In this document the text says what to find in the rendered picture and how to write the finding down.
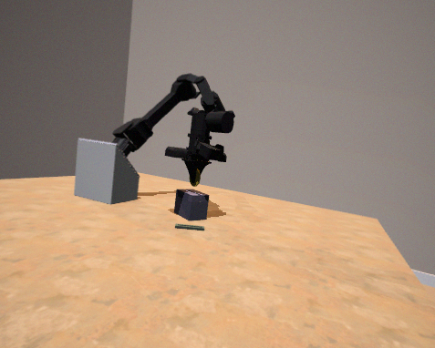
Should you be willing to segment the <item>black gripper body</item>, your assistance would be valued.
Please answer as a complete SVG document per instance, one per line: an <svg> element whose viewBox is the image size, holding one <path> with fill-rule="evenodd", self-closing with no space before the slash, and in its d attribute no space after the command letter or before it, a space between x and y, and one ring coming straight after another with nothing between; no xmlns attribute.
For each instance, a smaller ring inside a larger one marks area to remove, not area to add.
<svg viewBox="0 0 435 348"><path fill-rule="evenodd" d="M212 139L210 136L210 132L199 131L199 130L191 130L191 134L188 134L190 137L189 147L187 148L175 148L175 147L167 147L165 150L165 156L180 158L180 159L188 159L188 160L200 160L200 161L208 161L209 159L205 159L202 155L198 153L198 155L192 154L192 149L195 144L197 138L201 138L202 142L206 142L206 139ZM221 157L218 158L220 162L226 162L226 155L223 153Z"/></svg>

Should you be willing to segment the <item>gold coin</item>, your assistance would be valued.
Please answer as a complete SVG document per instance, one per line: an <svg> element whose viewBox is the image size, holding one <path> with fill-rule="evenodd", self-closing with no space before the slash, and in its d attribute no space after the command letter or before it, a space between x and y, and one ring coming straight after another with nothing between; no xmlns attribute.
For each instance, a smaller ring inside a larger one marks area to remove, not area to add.
<svg viewBox="0 0 435 348"><path fill-rule="evenodd" d="M195 179L195 183L192 183L191 178L190 178L190 183L193 187L198 186L198 184L200 183L200 179L201 179L201 174L200 171L197 169L196 170L196 179Z"/></svg>

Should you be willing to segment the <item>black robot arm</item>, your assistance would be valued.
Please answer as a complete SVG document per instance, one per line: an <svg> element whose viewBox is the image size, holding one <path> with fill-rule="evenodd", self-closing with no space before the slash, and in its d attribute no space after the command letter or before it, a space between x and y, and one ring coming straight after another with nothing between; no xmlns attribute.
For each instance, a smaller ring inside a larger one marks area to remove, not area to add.
<svg viewBox="0 0 435 348"><path fill-rule="evenodd" d="M196 84L200 92L196 92L193 84ZM218 95L211 91L205 76L198 77L189 73L177 77L172 84L170 94L143 118L135 118L115 129L112 135L116 138L111 143L117 144L127 157L131 151L135 152L146 143L153 135L153 127L180 102L195 99L199 95L202 95L201 104L204 110L193 107L188 112L188 115L192 116L191 130L230 133L233 130L234 113L225 111ZM223 155L223 146L219 144L212 146L209 139L202 142L201 138L197 138L192 154L198 155L198 153L205 159L218 160Z"/></svg>

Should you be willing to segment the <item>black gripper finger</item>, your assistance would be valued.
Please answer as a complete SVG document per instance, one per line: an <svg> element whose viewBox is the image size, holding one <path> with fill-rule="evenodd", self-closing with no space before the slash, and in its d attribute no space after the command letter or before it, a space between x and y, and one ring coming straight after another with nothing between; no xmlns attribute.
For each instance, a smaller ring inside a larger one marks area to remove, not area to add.
<svg viewBox="0 0 435 348"><path fill-rule="evenodd" d="M197 160L200 161L200 160ZM200 171L200 174L202 174L203 169L208 165L211 164L211 162L208 161L200 161L200 163L197 166L197 169Z"/></svg>
<svg viewBox="0 0 435 348"><path fill-rule="evenodd" d="M181 160L184 160L185 165L189 171L191 181L192 181L192 183L195 183L196 170L197 170L197 166L200 163L200 161L188 160L188 159L181 159Z"/></svg>

